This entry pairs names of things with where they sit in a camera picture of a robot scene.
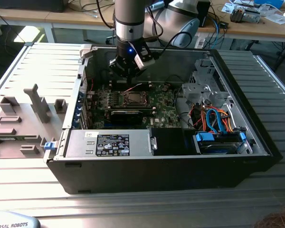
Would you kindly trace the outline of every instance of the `gray plastic part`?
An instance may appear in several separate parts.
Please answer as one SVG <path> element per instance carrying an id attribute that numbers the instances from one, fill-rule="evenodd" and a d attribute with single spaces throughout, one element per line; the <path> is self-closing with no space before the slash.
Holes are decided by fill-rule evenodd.
<path id="1" fill-rule="evenodd" d="M 67 112 L 67 103 L 65 99 L 57 99 L 54 104 L 56 113 L 66 113 Z"/>
<path id="2" fill-rule="evenodd" d="M 40 135 L 28 136 L 28 137 L 24 137 L 24 140 L 30 143 L 39 143 L 41 142 L 41 137 Z"/>
<path id="3" fill-rule="evenodd" d="M 40 228 L 40 222 L 34 217 L 21 215 L 11 211 L 0 212 L 1 227 L 25 227 L 25 228 Z"/>
<path id="4" fill-rule="evenodd" d="M 17 106 L 19 103 L 13 96 L 5 96 L 0 102 L 0 107 L 5 114 L 14 114 L 15 110 L 13 106 Z"/>
<path id="5" fill-rule="evenodd" d="M 22 145 L 20 151 L 24 155 L 39 154 L 39 150 L 36 145 Z"/>
<path id="6" fill-rule="evenodd" d="M 47 142 L 46 138 L 42 138 L 41 142 L 40 142 L 40 146 L 44 146 Z"/>
<path id="7" fill-rule="evenodd" d="M 0 116 L 0 124 L 3 124 L 3 123 L 20 123 L 21 120 L 22 120 L 21 117 L 18 115 Z"/>
<path id="8" fill-rule="evenodd" d="M 37 84 L 34 84 L 33 88 L 31 89 L 23 89 L 23 91 L 29 95 L 33 106 L 34 110 L 36 111 L 37 115 L 39 116 L 40 120 L 42 123 L 47 123 L 49 121 L 49 117 L 47 115 L 47 109 L 45 108 L 44 103 L 42 103 L 38 93 L 38 86 Z"/>
<path id="9" fill-rule="evenodd" d="M 0 128 L 0 135 L 14 135 L 16 130 L 14 128 Z"/>
<path id="10" fill-rule="evenodd" d="M 47 104 L 46 99 L 45 99 L 44 97 L 40 97 L 40 100 L 41 100 L 41 103 L 42 103 L 44 109 L 45 109 L 46 111 L 49 111 L 49 106 L 48 106 L 48 104 Z M 32 107 L 33 111 L 36 113 L 37 111 L 36 111 L 36 109 L 35 109 L 35 107 L 34 107 L 33 104 L 31 104 L 31 107 Z"/>
<path id="11" fill-rule="evenodd" d="M 46 151 L 46 149 L 44 149 L 44 145 L 46 144 L 47 140 L 46 138 L 42 138 L 41 143 L 40 143 L 40 147 L 43 150 L 43 152 Z"/>

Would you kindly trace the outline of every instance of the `wire bundle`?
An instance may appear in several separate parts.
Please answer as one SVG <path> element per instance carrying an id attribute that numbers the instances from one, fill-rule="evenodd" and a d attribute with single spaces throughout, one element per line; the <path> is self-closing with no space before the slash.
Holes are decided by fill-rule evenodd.
<path id="1" fill-rule="evenodd" d="M 191 117 L 193 110 L 195 108 L 196 108 L 195 105 L 191 107 L 191 110 L 188 113 L 188 116 Z M 210 123 L 210 114 L 216 116 L 216 119 L 213 121 L 213 123 Z M 230 123 L 230 116 L 226 112 L 224 112 L 224 110 L 218 109 L 213 106 L 201 107 L 200 119 L 197 120 L 193 124 L 193 126 L 204 132 L 206 132 L 207 130 L 210 130 L 209 131 L 210 133 L 217 133 L 217 130 L 214 128 L 214 126 L 216 125 L 218 126 L 219 130 L 223 133 L 233 132 L 233 129 Z"/>
<path id="2" fill-rule="evenodd" d="M 218 37 L 218 36 L 219 36 L 219 30 L 220 30 L 220 26 L 219 26 L 219 25 L 220 25 L 220 19 L 219 19 L 219 17 L 216 15 L 215 10 L 213 9 L 213 7 L 212 7 L 211 5 L 210 5 L 210 7 L 212 8 L 213 13 L 212 13 L 212 12 L 208 12 L 208 14 L 214 15 L 214 18 L 212 18 L 210 15 L 208 15 L 207 18 L 213 21 L 214 26 L 215 26 L 215 30 L 214 30 L 214 32 L 212 33 L 210 39 L 209 39 L 209 40 L 206 42 L 206 44 L 204 45 L 203 49 L 205 49 L 207 45 L 208 45 L 208 48 L 210 48 L 210 45 L 213 45 L 211 49 L 213 49 L 216 45 L 219 45 L 219 44 L 221 44 L 221 46 L 222 46 L 223 41 L 224 41 L 224 39 L 225 39 L 225 33 L 227 32 L 227 30 L 225 30 L 225 29 L 223 28 L 223 32 L 224 32 L 224 33 L 223 33 L 220 37 Z M 213 36 L 214 36 L 215 33 L 216 33 L 215 40 L 212 41 L 212 38 L 213 38 Z"/>

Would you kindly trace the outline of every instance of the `power supply label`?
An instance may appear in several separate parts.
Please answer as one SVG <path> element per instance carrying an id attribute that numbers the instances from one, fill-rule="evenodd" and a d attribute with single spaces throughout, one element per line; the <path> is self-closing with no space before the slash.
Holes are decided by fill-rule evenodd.
<path id="1" fill-rule="evenodd" d="M 97 137 L 96 156 L 130 156 L 128 134 L 99 134 Z"/>

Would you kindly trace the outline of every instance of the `cable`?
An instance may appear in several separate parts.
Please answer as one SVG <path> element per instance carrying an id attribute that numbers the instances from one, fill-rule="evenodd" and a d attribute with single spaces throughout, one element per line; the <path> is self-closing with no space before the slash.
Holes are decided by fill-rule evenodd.
<path id="1" fill-rule="evenodd" d="M 100 17 L 101 17 L 101 20 L 103 20 L 104 24 L 105 24 L 109 29 L 113 29 L 114 26 L 109 25 L 109 24 L 105 21 L 105 19 L 104 19 L 104 17 L 103 17 L 103 14 L 101 13 L 100 6 L 99 6 L 99 0 L 96 0 L 96 3 L 97 3 L 97 8 L 98 8 L 98 11 L 99 11 L 99 15 L 100 15 Z"/>
<path id="2" fill-rule="evenodd" d="M 162 28 L 162 26 L 160 25 L 160 23 L 158 23 L 158 21 L 155 20 L 154 15 L 153 15 L 152 10 L 151 10 L 150 7 L 147 7 L 147 11 L 148 11 L 148 14 L 149 14 L 150 18 L 151 18 L 152 21 L 153 21 L 154 30 L 155 30 L 155 36 L 145 38 L 144 40 L 145 40 L 145 42 L 150 42 L 152 39 L 157 39 L 158 42 L 159 42 L 159 44 L 163 46 L 163 44 L 162 44 L 161 41 L 159 40 L 159 37 L 163 34 L 163 28 Z M 156 25 L 158 25 L 158 26 L 160 27 L 160 29 L 161 29 L 161 33 L 160 33 L 159 35 L 157 34 Z"/>
<path id="3" fill-rule="evenodd" d="M 96 2 L 95 2 L 95 3 L 88 3 L 88 4 L 86 4 L 86 5 L 83 5 L 83 6 L 81 7 L 81 9 L 83 9 L 84 7 L 90 6 L 90 5 L 96 5 Z"/>
<path id="4" fill-rule="evenodd" d="M 215 41 L 214 41 L 214 45 L 212 46 L 212 48 L 211 49 L 213 49 L 214 47 L 215 47 L 215 45 L 216 45 L 216 43 L 217 43 L 217 40 L 218 40 L 218 37 L 219 37 L 219 26 L 218 26 L 218 24 L 217 24 L 217 22 L 212 18 L 212 17 L 209 17 L 212 21 L 213 21 L 213 23 L 215 24 L 215 26 L 216 26 L 216 31 L 217 31 L 217 36 L 216 36 L 216 38 L 215 38 Z"/>
<path id="5" fill-rule="evenodd" d="M 167 82 L 167 81 L 168 81 L 168 79 L 169 79 L 170 77 L 172 77 L 172 76 L 177 77 L 180 81 L 182 81 L 183 83 L 185 83 L 185 81 L 184 81 L 184 80 L 182 80 L 182 79 L 181 79 L 181 77 L 180 77 L 180 76 L 178 76 L 178 75 L 169 75 L 169 76 L 166 78 L 165 82 Z"/>
<path id="6" fill-rule="evenodd" d="M 218 112 L 216 109 L 213 109 L 213 108 L 211 108 L 211 109 L 209 109 L 209 110 L 207 111 L 206 121 L 207 121 L 208 127 L 209 127 L 211 130 L 213 130 L 215 133 L 217 133 L 217 130 L 215 130 L 215 129 L 211 126 L 211 124 L 210 124 L 209 117 L 210 117 L 210 113 L 211 113 L 211 112 L 215 112 L 215 114 L 217 115 L 219 130 L 220 130 L 221 132 L 225 133 L 226 131 L 225 131 L 225 129 L 224 129 L 222 123 L 221 123 L 220 114 L 219 114 L 219 112 Z"/>
<path id="7" fill-rule="evenodd" d="M 132 89 L 134 89 L 135 87 L 140 86 L 140 85 L 142 85 L 142 83 L 139 83 L 139 84 L 133 86 L 132 88 L 127 89 L 126 91 L 124 91 L 124 93 L 125 93 L 125 92 L 128 92 L 128 91 L 130 91 L 130 90 L 132 90 Z"/>
<path id="8" fill-rule="evenodd" d="M 8 30 L 8 32 L 6 33 L 6 37 L 5 37 L 5 40 L 4 40 L 4 49 L 5 49 L 6 53 L 8 53 L 10 56 L 16 57 L 15 55 L 13 55 L 13 54 L 11 54 L 10 52 L 8 52 L 8 50 L 6 49 L 6 41 L 7 41 L 8 37 L 9 37 L 10 28 L 11 28 L 11 27 L 9 27 L 9 30 Z"/>
<path id="9" fill-rule="evenodd" d="M 114 29 L 113 29 L 113 35 L 112 35 L 112 40 L 113 40 L 113 45 L 115 45 L 115 41 L 114 41 Z"/>
<path id="10" fill-rule="evenodd" d="M 229 124 L 230 131 L 233 132 L 231 124 L 230 124 L 230 118 L 228 119 L 228 124 Z"/>
<path id="11" fill-rule="evenodd" d="M 282 63 L 283 60 L 285 59 L 285 53 L 283 54 L 284 50 L 285 50 L 285 46 L 284 46 L 284 48 L 282 49 L 281 54 L 278 56 L 278 58 L 277 58 L 276 61 L 275 61 L 275 65 L 274 65 L 274 67 L 273 67 L 273 72 L 275 72 L 275 71 L 278 69 L 278 67 L 281 65 L 281 63 Z"/>
<path id="12" fill-rule="evenodd" d="M 190 42 L 189 44 L 187 44 L 184 48 L 188 47 L 190 45 L 190 43 L 192 42 L 192 35 L 188 32 L 178 32 L 176 33 L 170 40 L 169 42 L 167 43 L 167 45 L 163 48 L 163 50 L 161 51 L 160 53 L 160 56 L 165 52 L 165 50 L 168 48 L 168 46 L 171 44 L 171 42 L 180 34 L 187 34 L 189 37 L 190 37 Z"/>
<path id="13" fill-rule="evenodd" d="M 13 30 L 13 32 L 16 33 L 17 36 L 20 37 L 20 39 L 22 39 L 21 36 L 19 36 L 18 32 L 16 32 L 16 31 L 13 29 L 13 27 L 12 27 L 11 25 L 9 25 L 9 24 L 6 22 L 6 20 L 5 20 L 1 15 L 0 15 L 0 18 L 1 18 L 1 20 L 3 20 L 8 26 L 10 26 L 11 30 Z"/>
<path id="14" fill-rule="evenodd" d="M 96 8 L 96 9 L 87 9 L 87 10 L 76 10 L 76 9 L 70 7 L 70 3 L 71 3 L 71 2 L 69 2 L 68 7 L 69 7 L 71 10 L 76 11 L 76 12 L 90 12 L 90 11 L 93 11 L 93 10 L 99 10 L 98 8 Z M 115 5 L 115 3 L 108 4 L 108 5 L 102 6 L 102 7 L 100 7 L 100 8 L 104 8 L 104 7 L 112 6 L 112 5 Z"/>
<path id="15" fill-rule="evenodd" d="M 272 43 L 277 49 L 279 49 L 280 51 L 282 51 L 281 48 L 278 47 L 278 46 L 275 44 L 275 42 L 271 41 L 271 43 Z"/>

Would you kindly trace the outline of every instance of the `red wire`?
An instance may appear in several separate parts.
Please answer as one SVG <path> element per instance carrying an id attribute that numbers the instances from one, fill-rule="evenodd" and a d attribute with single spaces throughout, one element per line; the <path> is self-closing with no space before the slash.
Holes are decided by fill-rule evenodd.
<path id="1" fill-rule="evenodd" d="M 199 119 L 193 126 L 197 125 L 199 121 L 201 121 L 201 119 Z"/>
<path id="2" fill-rule="evenodd" d="M 94 81 L 93 81 L 93 79 L 92 79 L 92 86 L 91 86 L 91 90 L 90 90 L 90 92 L 92 91 L 92 89 L 93 89 L 93 85 L 94 85 Z"/>

